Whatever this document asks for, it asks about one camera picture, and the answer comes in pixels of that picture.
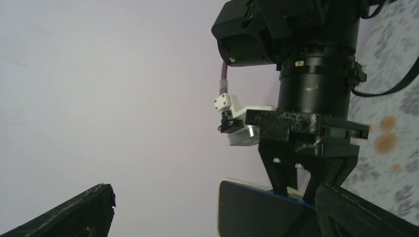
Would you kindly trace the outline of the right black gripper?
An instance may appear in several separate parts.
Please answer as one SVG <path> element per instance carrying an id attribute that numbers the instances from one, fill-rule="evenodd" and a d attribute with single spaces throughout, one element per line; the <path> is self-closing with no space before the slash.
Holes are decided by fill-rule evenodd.
<path id="1" fill-rule="evenodd" d="M 366 139 L 366 125 L 348 121 L 351 89 L 367 76 L 353 56 L 333 48 L 310 53 L 303 48 L 282 65 L 278 107 L 249 109 L 245 122 L 258 126 L 258 151 L 274 193 L 298 188 L 293 153 L 310 180 L 303 200 L 314 204 L 323 184 L 340 186 L 358 162 L 352 138 Z"/>

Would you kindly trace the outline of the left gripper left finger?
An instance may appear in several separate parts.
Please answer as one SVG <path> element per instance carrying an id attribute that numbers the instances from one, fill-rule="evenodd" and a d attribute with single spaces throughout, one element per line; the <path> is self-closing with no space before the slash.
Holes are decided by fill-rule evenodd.
<path id="1" fill-rule="evenodd" d="M 114 217 L 111 184 L 98 184 L 2 237 L 106 237 Z"/>

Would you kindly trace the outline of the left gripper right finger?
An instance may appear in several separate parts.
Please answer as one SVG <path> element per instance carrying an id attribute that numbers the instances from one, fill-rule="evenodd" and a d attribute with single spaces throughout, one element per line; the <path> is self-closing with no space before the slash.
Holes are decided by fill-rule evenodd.
<path id="1" fill-rule="evenodd" d="M 315 207 L 324 237 L 417 237 L 419 227 L 350 191 L 323 184 Z"/>

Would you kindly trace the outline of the phone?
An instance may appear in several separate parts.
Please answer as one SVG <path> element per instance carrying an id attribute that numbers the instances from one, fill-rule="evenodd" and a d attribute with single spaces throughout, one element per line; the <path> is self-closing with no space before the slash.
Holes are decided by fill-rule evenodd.
<path id="1" fill-rule="evenodd" d="M 218 196 L 221 237 L 320 237 L 313 205 L 272 190 L 221 181 Z"/>

